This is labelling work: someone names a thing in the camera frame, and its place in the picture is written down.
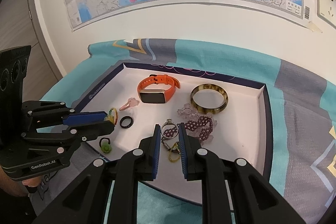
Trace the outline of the left human hand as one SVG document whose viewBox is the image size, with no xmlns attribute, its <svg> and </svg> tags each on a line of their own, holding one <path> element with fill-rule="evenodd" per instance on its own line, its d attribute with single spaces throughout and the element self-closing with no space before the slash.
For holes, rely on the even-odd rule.
<svg viewBox="0 0 336 224">
<path fill-rule="evenodd" d="M 29 191 L 27 188 L 35 188 L 41 183 L 41 181 L 41 176 L 29 178 L 23 181 L 14 181 L 5 174 L 2 168 L 0 168 L 0 187 L 12 196 L 23 197 L 28 195 Z"/>
</svg>

